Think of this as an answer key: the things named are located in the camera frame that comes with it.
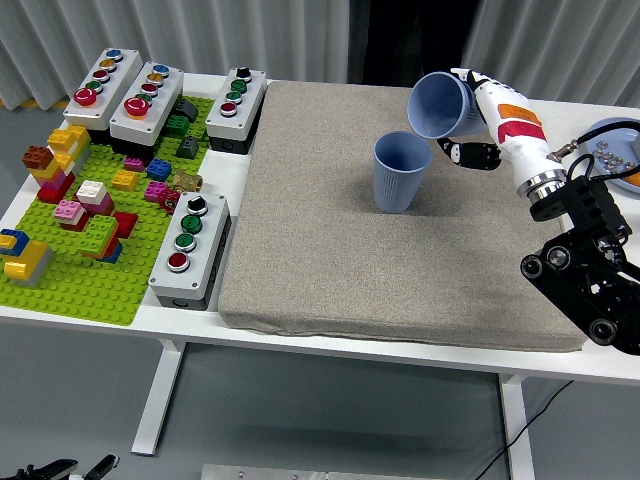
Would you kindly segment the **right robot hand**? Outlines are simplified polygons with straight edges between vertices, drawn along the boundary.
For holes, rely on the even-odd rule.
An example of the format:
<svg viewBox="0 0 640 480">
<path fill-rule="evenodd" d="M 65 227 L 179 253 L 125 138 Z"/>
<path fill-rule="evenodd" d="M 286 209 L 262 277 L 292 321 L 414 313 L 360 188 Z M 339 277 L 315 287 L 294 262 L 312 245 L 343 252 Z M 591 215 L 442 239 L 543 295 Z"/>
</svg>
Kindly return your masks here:
<svg viewBox="0 0 640 480">
<path fill-rule="evenodd" d="M 493 147 L 457 144 L 447 133 L 438 144 L 447 156 L 464 168 L 493 170 L 500 161 L 509 162 L 518 194 L 543 197 L 562 187 L 566 172 L 551 154 L 542 122 L 530 101 L 512 87 L 485 74 L 453 68 L 453 76 L 466 84 L 471 105 L 494 140 Z"/>
</svg>

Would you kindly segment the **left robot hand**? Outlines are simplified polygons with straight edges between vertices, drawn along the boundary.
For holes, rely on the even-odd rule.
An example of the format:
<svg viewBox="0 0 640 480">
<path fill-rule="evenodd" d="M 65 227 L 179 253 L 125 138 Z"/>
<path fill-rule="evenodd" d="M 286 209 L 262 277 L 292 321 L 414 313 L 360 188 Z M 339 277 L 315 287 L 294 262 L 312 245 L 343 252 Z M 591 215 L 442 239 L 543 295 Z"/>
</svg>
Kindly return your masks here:
<svg viewBox="0 0 640 480">
<path fill-rule="evenodd" d="M 42 467 L 35 468 L 29 464 L 25 469 L 18 469 L 13 475 L 2 477 L 2 480 L 54 480 L 54 479 L 103 479 L 119 464 L 120 458 L 115 454 L 107 454 L 86 474 L 76 475 L 78 461 L 74 459 L 58 459 Z"/>
</svg>

